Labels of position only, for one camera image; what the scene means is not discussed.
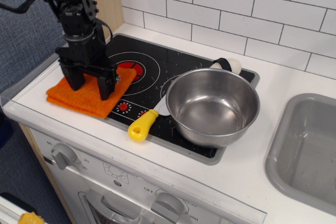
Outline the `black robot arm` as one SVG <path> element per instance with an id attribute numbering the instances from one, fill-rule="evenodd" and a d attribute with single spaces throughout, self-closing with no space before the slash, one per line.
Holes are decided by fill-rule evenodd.
<path id="1" fill-rule="evenodd" d="M 26 13 L 35 0 L 25 0 L 19 7 L 1 4 L 12 13 Z M 118 75 L 117 66 L 106 55 L 106 41 L 94 0 L 44 0 L 61 23 L 67 47 L 57 48 L 62 72 L 73 90 L 85 83 L 84 75 L 97 78 L 100 97 L 107 100 L 114 91 Z"/>

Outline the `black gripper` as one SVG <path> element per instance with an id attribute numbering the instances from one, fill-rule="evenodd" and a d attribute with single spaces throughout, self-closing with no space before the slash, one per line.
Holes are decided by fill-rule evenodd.
<path id="1" fill-rule="evenodd" d="M 67 47 L 55 50 L 64 77 L 74 91 L 85 83 L 85 73 L 97 78 L 101 100 L 107 100 L 114 91 L 117 67 L 108 59 L 106 48 L 104 37 L 93 36 L 85 40 L 72 37 Z"/>

